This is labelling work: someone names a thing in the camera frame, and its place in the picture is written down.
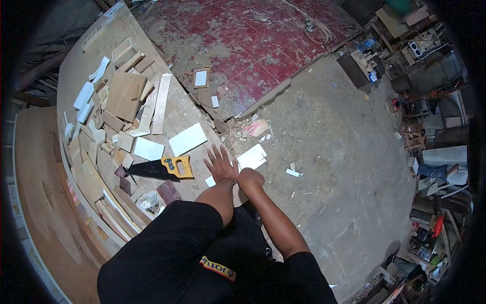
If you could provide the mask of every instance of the plastic bottle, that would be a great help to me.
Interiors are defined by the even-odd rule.
[[[375,45],[375,43],[376,43],[375,38],[366,39],[365,41],[358,44],[358,51],[364,52],[368,48],[371,48],[373,45]]]
[[[157,205],[158,195],[155,191],[150,191],[140,196],[137,201],[137,206],[148,209],[152,206]]]

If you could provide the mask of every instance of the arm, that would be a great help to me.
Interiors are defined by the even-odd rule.
[[[204,190],[196,202],[212,206],[221,215],[223,225],[226,226],[233,218],[233,183],[238,176],[238,163],[233,161],[233,166],[229,163],[228,154],[221,145],[221,154],[213,144],[213,153],[207,149],[208,157],[211,160],[204,160],[204,163],[212,173],[216,185]]]
[[[449,171],[447,171],[446,173],[446,177],[449,177],[449,175],[451,175],[452,173],[456,172],[459,170],[459,165],[456,164],[454,167],[452,167]]]
[[[311,252],[309,246],[292,221],[280,210],[263,190],[263,176],[253,169],[243,169],[238,176],[238,185],[250,199],[261,221],[284,259],[297,252]]]

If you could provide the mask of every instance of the forearm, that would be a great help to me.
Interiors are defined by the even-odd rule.
[[[270,239],[284,259],[297,252],[311,252],[299,230],[263,188],[243,192],[257,209]]]
[[[233,218],[233,182],[229,178],[220,179],[215,186],[204,190],[196,202],[212,206],[221,215],[226,226]]]

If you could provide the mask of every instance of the wooden workbench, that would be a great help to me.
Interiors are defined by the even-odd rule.
[[[98,37],[84,53],[81,49],[81,44],[93,30],[100,27],[102,23],[105,24],[105,32],[101,34],[101,36]],[[103,245],[110,254],[116,252],[126,242],[115,234],[114,231],[101,219],[97,211],[90,206],[80,191],[80,188],[74,182],[73,174],[71,172],[72,164],[69,163],[69,159],[71,159],[72,155],[66,154],[69,153],[71,148],[68,147],[64,140],[64,130],[66,125],[63,113],[64,111],[66,112],[68,122],[76,125],[76,110],[73,107],[73,103],[84,83],[88,81],[88,76],[96,71],[104,56],[112,59],[111,52],[129,37],[131,37],[137,51],[143,52],[146,58],[153,57],[155,59],[155,63],[145,70],[142,75],[146,75],[148,80],[157,80],[160,79],[163,73],[171,73],[170,69],[155,49],[153,43],[141,29],[130,10],[124,5],[113,17],[100,17],[79,39],[60,67],[57,91],[57,125],[59,129],[59,142],[64,168],[69,180],[73,184],[74,191],[86,209],[88,216],[90,216],[108,235],[108,239]],[[113,62],[110,62],[104,76],[111,79],[114,70]],[[93,113],[89,115],[87,122],[89,122],[92,115]],[[206,122],[204,116],[191,101],[183,87],[175,77],[172,77],[167,98],[163,134],[150,134],[143,136],[143,138],[165,145],[163,156],[173,156],[174,154],[168,143],[168,139],[196,123],[201,124],[208,141],[183,155],[189,155],[191,157],[191,167],[195,179],[171,182],[135,177],[138,182],[138,187],[144,193],[156,191],[156,188],[164,183],[166,195],[163,195],[164,199],[159,200],[163,202],[163,205],[168,204],[172,199],[177,198],[182,200],[195,200],[201,192],[207,189],[208,186],[205,183],[205,179],[211,174],[203,162],[204,157],[206,157],[206,148],[210,148],[212,143],[217,146],[221,144],[220,138]],[[110,143],[111,136],[116,134],[116,132],[112,129],[110,130],[108,126],[104,127],[104,130],[107,131],[107,141]],[[88,150],[92,140],[84,132],[80,133],[79,139],[84,149]],[[134,163],[146,161],[138,156],[132,155],[132,157],[135,160]],[[114,172],[119,165],[120,164],[114,159],[111,159],[106,152],[98,148],[97,167],[101,178],[111,192],[113,192],[114,187],[119,184],[119,178],[114,175]],[[237,186],[233,189],[233,193],[234,205],[241,205],[239,189]]]

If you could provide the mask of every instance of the person's leg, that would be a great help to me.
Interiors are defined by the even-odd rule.
[[[447,165],[434,167],[420,163],[418,164],[417,173],[433,179],[441,179],[443,181],[447,181]]]

